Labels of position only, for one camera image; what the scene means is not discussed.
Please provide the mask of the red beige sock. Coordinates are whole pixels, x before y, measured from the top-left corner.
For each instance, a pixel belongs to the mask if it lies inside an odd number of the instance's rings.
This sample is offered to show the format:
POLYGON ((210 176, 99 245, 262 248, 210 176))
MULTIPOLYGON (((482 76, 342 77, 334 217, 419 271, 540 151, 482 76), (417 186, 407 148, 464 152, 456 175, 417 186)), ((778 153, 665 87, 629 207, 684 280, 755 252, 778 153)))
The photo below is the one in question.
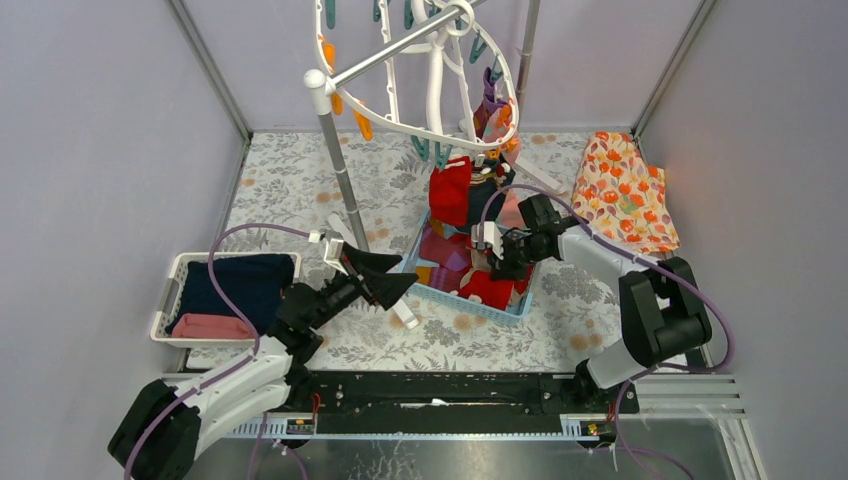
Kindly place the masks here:
POLYGON ((470 269, 460 280, 457 295, 491 308, 507 310, 522 301, 528 288, 528 278, 496 280, 486 257, 474 253, 470 269))

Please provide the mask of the white clip hanger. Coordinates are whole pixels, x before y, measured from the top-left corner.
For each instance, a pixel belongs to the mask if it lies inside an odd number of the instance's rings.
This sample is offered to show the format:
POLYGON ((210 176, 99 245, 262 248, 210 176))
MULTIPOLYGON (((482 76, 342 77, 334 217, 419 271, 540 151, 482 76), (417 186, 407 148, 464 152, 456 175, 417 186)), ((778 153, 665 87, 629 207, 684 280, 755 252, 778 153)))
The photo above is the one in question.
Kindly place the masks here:
POLYGON ((335 134, 335 116, 350 110, 358 119, 360 131, 366 138, 372 137, 375 126, 381 126, 407 134, 418 142, 434 143, 440 151, 450 151, 454 147, 469 151, 501 149, 518 132, 521 118, 518 92, 502 50, 476 18, 479 5, 477 1, 407 1, 404 4, 404 18, 409 28, 403 36, 395 37, 388 2, 375 1, 372 4, 372 17, 382 39, 380 48, 349 67, 338 68, 334 47, 325 36, 326 30, 335 22, 335 4, 332 1, 314 2, 312 40, 318 66, 304 74, 303 83, 325 137, 331 138, 335 134), (492 72, 496 85, 505 88, 501 98, 509 100, 514 107, 512 128, 504 137, 494 141, 479 141, 475 138, 475 107, 466 77, 467 66, 486 52, 493 55, 492 72), (423 126, 410 125, 401 116, 396 59, 403 56, 419 56, 427 61, 423 82, 423 126), (384 92, 388 97, 388 110, 385 113, 373 110, 347 89, 353 80, 377 67, 385 70, 384 92), (460 136, 447 132, 443 126, 442 94, 446 75, 454 76, 458 82, 463 127, 460 136))

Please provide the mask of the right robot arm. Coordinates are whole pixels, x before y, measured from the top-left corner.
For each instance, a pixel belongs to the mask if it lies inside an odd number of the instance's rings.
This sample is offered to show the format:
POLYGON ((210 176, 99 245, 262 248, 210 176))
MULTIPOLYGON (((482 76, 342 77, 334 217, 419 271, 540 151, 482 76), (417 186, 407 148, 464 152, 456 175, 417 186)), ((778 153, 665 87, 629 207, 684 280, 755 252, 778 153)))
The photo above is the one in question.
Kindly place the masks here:
POLYGON ((573 396, 583 410, 601 410, 614 387, 712 339, 705 301, 686 261, 627 250, 576 213, 561 215, 545 193, 521 201, 519 211, 521 228, 501 231, 486 220, 475 228, 474 244, 487 250, 493 274, 519 279, 530 267, 556 259, 591 273, 618 298, 620 340, 575 369, 573 396))

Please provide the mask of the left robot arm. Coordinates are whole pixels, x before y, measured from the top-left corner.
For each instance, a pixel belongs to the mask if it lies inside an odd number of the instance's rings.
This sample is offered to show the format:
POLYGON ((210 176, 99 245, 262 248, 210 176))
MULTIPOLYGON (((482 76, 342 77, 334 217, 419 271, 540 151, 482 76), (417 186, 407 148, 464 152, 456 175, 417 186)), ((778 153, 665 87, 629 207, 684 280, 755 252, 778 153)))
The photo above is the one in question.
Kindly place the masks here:
POLYGON ((358 300, 385 310, 413 286, 396 254, 359 250, 336 239, 326 247, 333 276, 315 289, 293 282, 280 292, 275 320, 254 345, 227 363, 177 385, 162 380, 139 392, 107 451, 126 479, 182 479, 212 444, 251 418, 310 404, 307 362, 323 342, 319 327, 358 300))

